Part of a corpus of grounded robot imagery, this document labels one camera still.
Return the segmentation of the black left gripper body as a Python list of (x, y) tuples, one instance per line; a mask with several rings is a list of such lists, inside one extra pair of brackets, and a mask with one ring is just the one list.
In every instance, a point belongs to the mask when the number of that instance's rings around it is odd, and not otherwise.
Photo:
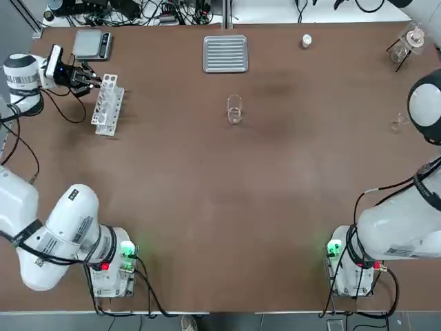
[(57, 63), (54, 69), (54, 82), (67, 87), (73, 94), (83, 93), (83, 68), (65, 63)]

